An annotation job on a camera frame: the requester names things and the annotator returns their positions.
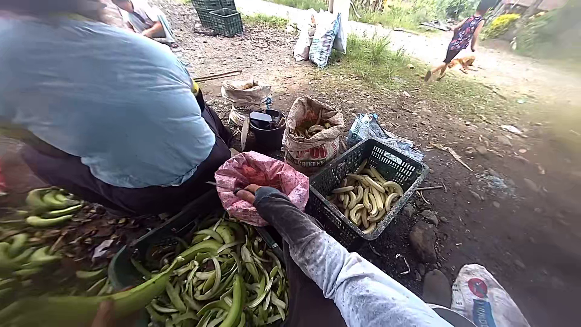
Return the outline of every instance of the dirt road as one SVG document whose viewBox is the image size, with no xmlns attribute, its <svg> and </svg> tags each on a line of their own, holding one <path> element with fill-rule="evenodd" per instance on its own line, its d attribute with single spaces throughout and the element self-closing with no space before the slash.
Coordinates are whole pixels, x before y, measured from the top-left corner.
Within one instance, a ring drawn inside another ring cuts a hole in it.
<svg viewBox="0 0 581 327">
<path fill-rule="evenodd" d="M 287 18 L 291 23 L 300 23 L 307 16 L 305 10 L 290 8 L 262 0 L 237 0 L 238 9 L 247 15 L 263 13 Z M 452 32 L 434 34 L 412 34 L 393 31 L 382 26 L 349 22 L 353 33 L 372 37 L 387 35 L 393 49 L 403 48 L 411 56 L 429 63 L 441 62 Z M 576 104 L 581 102 L 581 77 L 550 66 L 532 58 L 511 54 L 499 49 L 497 44 L 483 42 L 488 47 L 478 47 L 475 53 L 463 50 L 458 57 L 475 55 L 478 72 L 469 72 L 466 78 L 477 79 L 486 85 L 494 85 L 504 95 L 525 97 L 531 95 L 545 104 Z"/>
</svg>

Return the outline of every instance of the black bucket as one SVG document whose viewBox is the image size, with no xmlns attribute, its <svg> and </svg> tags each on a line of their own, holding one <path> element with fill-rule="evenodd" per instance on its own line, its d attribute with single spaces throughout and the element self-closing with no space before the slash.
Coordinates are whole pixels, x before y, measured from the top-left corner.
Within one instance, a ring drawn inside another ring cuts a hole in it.
<svg viewBox="0 0 581 327">
<path fill-rule="evenodd" d="M 254 148 L 258 152 L 269 152 L 280 150 L 282 147 L 282 135 L 284 134 L 286 127 L 286 117 L 285 115 L 276 110 L 267 109 L 266 113 L 269 115 L 281 115 L 281 119 L 285 118 L 284 123 L 281 127 L 276 129 L 261 129 L 255 126 L 252 121 L 250 121 L 250 130 L 254 133 Z"/>
</svg>

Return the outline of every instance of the floral dress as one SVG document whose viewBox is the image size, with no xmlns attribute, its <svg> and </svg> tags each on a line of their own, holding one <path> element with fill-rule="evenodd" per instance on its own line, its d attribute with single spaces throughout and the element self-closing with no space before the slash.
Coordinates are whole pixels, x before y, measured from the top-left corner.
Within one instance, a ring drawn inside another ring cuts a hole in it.
<svg viewBox="0 0 581 327">
<path fill-rule="evenodd" d="M 458 29 L 458 33 L 454 35 L 452 42 L 450 42 L 448 50 L 460 51 L 466 49 L 474 35 L 476 27 L 478 27 L 478 24 L 480 24 L 483 19 L 482 16 L 470 16 L 466 18 L 466 21 L 464 21 L 462 27 Z"/>
</svg>

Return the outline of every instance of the dog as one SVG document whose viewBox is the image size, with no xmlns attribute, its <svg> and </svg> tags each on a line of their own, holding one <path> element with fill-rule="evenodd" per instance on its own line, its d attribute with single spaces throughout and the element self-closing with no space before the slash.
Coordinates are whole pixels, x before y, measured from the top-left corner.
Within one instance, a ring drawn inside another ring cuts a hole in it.
<svg viewBox="0 0 581 327">
<path fill-rule="evenodd" d="M 467 70 L 474 70 L 475 72 L 477 72 L 476 69 L 471 69 L 470 66 L 472 66 L 474 64 L 474 60 L 476 60 L 476 57 L 474 56 L 468 56 L 468 57 L 464 57 L 464 58 L 458 58 L 458 59 L 453 59 L 449 64 L 448 64 L 448 68 L 451 69 L 455 66 L 458 65 L 462 65 L 462 68 L 460 68 L 460 71 L 463 72 L 464 74 L 468 74 Z"/>
</svg>

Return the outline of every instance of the person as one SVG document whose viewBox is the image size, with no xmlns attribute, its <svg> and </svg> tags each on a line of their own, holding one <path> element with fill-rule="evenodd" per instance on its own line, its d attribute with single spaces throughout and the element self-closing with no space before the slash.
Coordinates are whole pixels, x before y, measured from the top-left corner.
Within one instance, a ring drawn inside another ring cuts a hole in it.
<svg viewBox="0 0 581 327">
<path fill-rule="evenodd" d="M 236 195 L 285 241 L 286 326 L 451 326 L 403 285 L 349 253 L 277 189 L 251 184 Z"/>
<path fill-rule="evenodd" d="M 470 50 L 472 50 L 472 52 L 476 51 L 478 34 L 480 34 L 480 30 L 484 25 L 484 14 L 488 9 L 490 9 L 489 1 L 483 0 L 479 3 L 474 15 L 464 19 L 454 26 L 454 36 L 452 36 L 452 41 L 450 41 L 450 44 L 448 45 L 446 58 L 444 58 L 444 61 L 439 66 L 428 69 L 428 72 L 424 77 L 425 82 L 429 82 L 432 76 L 438 71 L 440 72 L 437 77 L 438 80 L 444 77 L 448 64 L 458 55 L 458 53 L 460 53 L 460 51 L 466 49 L 468 44 L 470 44 Z"/>
<path fill-rule="evenodd" d="M 232 134 L 170 48 L 102 9 L 0 3 L 0 130 L 47 184 L 120 214 L 175 211 L 208 191 Z"/>
<path fill-rule="evenodd" d="M 150 6 L 146 0 L 112 0 L 120 9 L 123 23 L 128 29 L 149 38 L 175 44 L 175 36 L 166 15 L 157 6 Z"/>
</svg>

